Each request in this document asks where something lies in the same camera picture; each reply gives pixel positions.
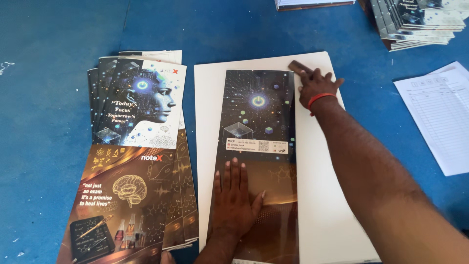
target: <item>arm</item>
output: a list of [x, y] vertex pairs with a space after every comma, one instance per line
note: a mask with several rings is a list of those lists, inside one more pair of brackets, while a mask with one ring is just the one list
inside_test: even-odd
[[265, 191], [259, 193], [252, 205], [248, 196], [248, 173], [246, 165], [238, 159], [226, 162], [223, 172], [213, 180], [212, 227], [213, 233], [194, 264], [230, 264], [240, 238], [251, 229], [259, 215]]
[[[300, 102], [336, 94], [343, 79], [301, 73]], [[467, 263], [469, 240], [435, 209], [400, 162], [338, 104], [326, 96], [311, 112], [324, 132], [337, 179], [356, 218], [387, 264]]]

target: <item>stacked books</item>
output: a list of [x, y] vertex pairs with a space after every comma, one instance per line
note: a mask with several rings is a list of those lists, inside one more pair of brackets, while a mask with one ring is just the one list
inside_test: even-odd
[[468, 0], [361, 0], [389, 51], [447, 45], [464, 29]]
[[277, 11], [353, 5], [355, 0], [275, 0]]
[[88, 70], [93, 145], [57, 263], [159, 263], [198, 239], [181, 62], [119, 52]]

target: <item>qr code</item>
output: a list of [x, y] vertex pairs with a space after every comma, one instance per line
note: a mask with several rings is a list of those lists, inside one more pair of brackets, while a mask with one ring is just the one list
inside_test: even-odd
[[259, 141], [259, 151], [269, 151], [269, 142]]

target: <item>hand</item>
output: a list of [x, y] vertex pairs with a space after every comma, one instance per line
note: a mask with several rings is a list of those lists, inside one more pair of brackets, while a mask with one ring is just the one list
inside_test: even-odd
[[223, 186], [220, 171], [215, 173], [213, 191], [213, 232], [229, 233], [238, 240], [247, 233], [259, 215], [265, 191], [259, 193], [252, 205], [248, 196], [248, 173], [244, 163], [239, 166], [238, 159], [225, 163]]
[[319, 68], [314, 70], [312, 76], [308, 76], [308, 74], [302, 70], [300, 73], [300, 77], [301, 83], [303, 83], [303, 86], [298, 87], [298, 91], [300, 92], [300, 103], [306, 109], [308, 108], [308, 103], [310, 102], [313, 96], [318, 95], [320, 93], [336, 94], [339, 86], [341, 86], [345, 81], [343, 78], [340, 78], [335, 82], [332, 82], [332, 73], [329, 72], [323, 77]]

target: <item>red thread bracelet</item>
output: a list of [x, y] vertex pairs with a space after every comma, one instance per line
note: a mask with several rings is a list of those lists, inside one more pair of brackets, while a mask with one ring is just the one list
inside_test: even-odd
[[319, 99], [321, 97], [324, 97], [324, 96], [333, 96], [333, 97], [337, 98], [337, 96], [335, 96], [335, 94], [332, 94], [332, 93], [317, 94], [317, 95], [311, 97], [310, 102], [308, 103], [308, 110], [311, 111], [311, 105], [314, 103], [314, 101], [316, 101], [317, 99]]

